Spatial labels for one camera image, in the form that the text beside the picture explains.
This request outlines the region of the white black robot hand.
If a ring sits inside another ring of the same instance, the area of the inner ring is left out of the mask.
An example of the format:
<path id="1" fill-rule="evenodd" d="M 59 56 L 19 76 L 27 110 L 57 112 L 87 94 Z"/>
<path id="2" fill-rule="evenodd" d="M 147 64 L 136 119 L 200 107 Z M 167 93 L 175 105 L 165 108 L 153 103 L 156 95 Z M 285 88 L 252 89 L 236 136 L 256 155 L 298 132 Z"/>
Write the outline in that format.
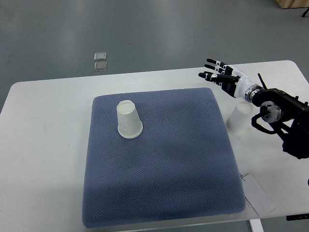
<path id="1" fill-rule="evenodd" d="M 233 98 L 242 98 L 247 102 L 252 102 L 253 95 L 262 89 L 257 83 L 252 82 L 246 73 L 233 65 L 208 58 L 205 68 L 209 70 L 200 72 L 198 76 L 220 86 Z"/>

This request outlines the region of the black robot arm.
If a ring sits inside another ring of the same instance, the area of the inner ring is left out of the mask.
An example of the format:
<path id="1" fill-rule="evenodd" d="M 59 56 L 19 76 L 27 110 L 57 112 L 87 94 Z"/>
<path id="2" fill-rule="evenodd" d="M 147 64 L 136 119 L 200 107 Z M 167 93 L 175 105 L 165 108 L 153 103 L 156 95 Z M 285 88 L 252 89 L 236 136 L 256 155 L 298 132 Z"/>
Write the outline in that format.
<path id="1" fill-rule="evenodd" d="M 309 106 L 277 88 L 267 88 L 262 83 L 249 95 L 260 112 L 252 117 L 251 124 L 266 134 L 277 134 L 283 141 L 282 149 L 296 158 L 309 157 Z"/>

